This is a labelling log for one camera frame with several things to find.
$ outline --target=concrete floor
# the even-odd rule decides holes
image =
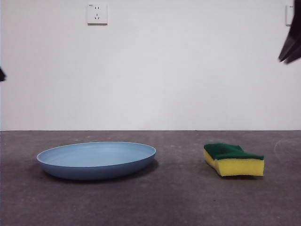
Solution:
[[[301,131],[8,131],[1,133],[2,226],[300,226]],[[156,147],[142,171],[106,181],[44,173],[36,155],[90,141]],[[264,177],[222,178],[203,145],[265,155]]]

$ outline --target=sponge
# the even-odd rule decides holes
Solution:
[[[204,157],[219,175],[263,176],[264,156],[244,152],[238,145],[224,143],[204,145]]]

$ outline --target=plate rim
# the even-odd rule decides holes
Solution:
[[[46,162],[42,161],[41,159],[39,159],[39,157],[40,157],[44,152],[50,151],[50,150],[52,150],[52,149],[56,149],[56,148],[59,148],[59,147],[72,146],[72,145],[90,144],[90,143],[127,143],[127,144],[144,145],[144,146],[150,147],[150,148],[153,150],[153,154],[150,155],[150,156],[148,156],[147,158],[142,158],[142,159],[135,160],[135,161],[129,161],[129,162],[120,163],[120,164],[113,164],[113,165],[103,165],[103,166],[60,166],[60,165],[49,164],[49,163],[46,163]],[[146,145],[146,144],[142,144],[142,143],[127,142],[127,141],[94,141],[94,142],[84,142],[84,143],[77,143],[77,144],[69,144],[69,145],[62,145],[62,146],[58,146],[58,147],[52,147],[52,148],[49,148],[49,149],[47,149],[47,150],[45,150],[45,151],[42,151],[42,152],[40,152],[39,154],[37,154],[36,159],[37,159],[37,161],[40,162],[40,163],[43,163],[43,164],[48,165],[48,166],[55,166],[55,167],[69,167],[69,168],[109,167],[109,166],[125,165],[125,164],[134,163],[134,162],[141,161],[141,160],[146,160],[146,159],[148,159],[148,158],[153,157],[153,156],[156,154],[156,152],[157,152],[157,150],[156,150],[156,148],[154,148],[153,146]]]

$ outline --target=blue plate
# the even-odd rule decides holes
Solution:
[[[45,150],[37,160],[47,173],[72,180],[116,178],[146,167],[156,149],[130,142],[91,142]]]

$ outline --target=wall socket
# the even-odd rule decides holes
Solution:
[[[87,24],[108,24],[108,5],[104,3],[87,5]]]

